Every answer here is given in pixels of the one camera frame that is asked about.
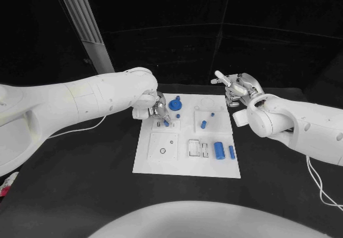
white board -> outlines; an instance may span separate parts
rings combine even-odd
[[[181,109],[168,110],[173,126],[165,127],[162,120],[154,118],[142,120],[132,172],[239,179],[237,155],[230,159],[229,152],[229,145],[234,147],[234,143],[224,96],[165,93],[167,104],[177,95]],[[198,123],[203,120],[207,121],[204,129]],[[188,140],[198,140],[200,156],[188,156]],[[217,141],[223,143],[223,160],[214,156]],[[207,157],[203,157],[201,144],[207,144]]]

table surface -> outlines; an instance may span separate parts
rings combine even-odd
[[[160,84],[164,93],[223,95],[219,86]],[[299,89],[263,88],[281,98],[305,101]],[[229,113],[243,109],[229,108]],[[63,129],[93,126],[100,119]],[[141,121],[131,109],[109,115],[92,130],[49,139],[18,172],[0,204],[2,237],[85,238],[108,222],[149,205],[181,200],[237,204],[269,212],[331,237],[343,234],[343,213],[321,203],[305,156],[236,127],[233,140],[240,179],[134,174]],[[324,190],[343,203],[343,167],[312,160]]]

blue cylinder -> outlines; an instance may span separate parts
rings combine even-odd
[[[206,121],[203,120],[201,121],[201,129],[204,129],[204,127],[206,127]]]
[[[230,158],[233,159],[234,158],[234,152],[233,152],[233,146],[232,145],[229,146],[229,150],[230,150]]]
[[[223,160],[224,153],[223,153],[223,143],[222,142],[214,143],[214,152],[216,152],[216,159]]]
[[[170,101],[170,110],[178,111],[181,108],[180,100],[174,99]]]

cable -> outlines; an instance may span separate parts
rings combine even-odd
[[[60,133],[60,134],[57,134],[57,135],[50,136],[47,139],[50,139],[50,138],[53,138],[53,137],[56,137],[56,136],[59,136],[59,135],[63,135],[63,134],[66,134],[66,133],[69,133],[69,132],[93,129],[93,128],[102,123],[103,119],[105,119],[105,116],[103,116],[102,120],[99,121],[99,123],[98,123],[93,127],[89,127],[89,128],[86,128],[86,129],[79,129],[79,130],[70,130],[70,131],[67,131],[67,132],[63,132],[63,133]]]
[[[318,186],[318,188],[320,188],[320,200],[321,200],[321,202],[322,202],[324,204],[327,204],[328,206],[338,207],[338,209],[343,211],[343,208],[341,208],[343,205],[338,205],[338,204],[331,200],[331,198],[327,196],[325,192],[322,191],[321,178],[320,178],[320,175],[318,175],[315,169],[312,168],[312,165],[311,165],[311,161],[309,161],[309,157],[308,157],[308,156],[305,156],[305,161],[307,161],[308,172],[309,172],[311,177],[312,177],[312,180],[314,180],[314,182],[315,182],[315,184],[317,184],[317,186]],[[318,177],[320,183],[317,182],[317,180],[315,180],[315,178],[314,178],[314,176],[312,176],[311,169],[312,169],[312,171],[314,171],[314,173],[315,173],[315,175],[317,175],[317,177]],[[324,194],[324,196],[328,198],[328,200],[332,202],[332,204],[322,201],[322,194]]]

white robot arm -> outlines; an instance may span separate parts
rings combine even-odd
[[[211,83],[226,85],[227,106],[239,105],[234,100],[246,106],[233,113],[236,126],[249,124],[259,137],[278,140],[311,158],[343,166],[343,110],[265,94],[246,73],[214,74]]]
[[[157,80],[145,68],[34,87],[0,85],[0,176],[28,159],[63,127],[132,107],[132,117],[170,121]]]

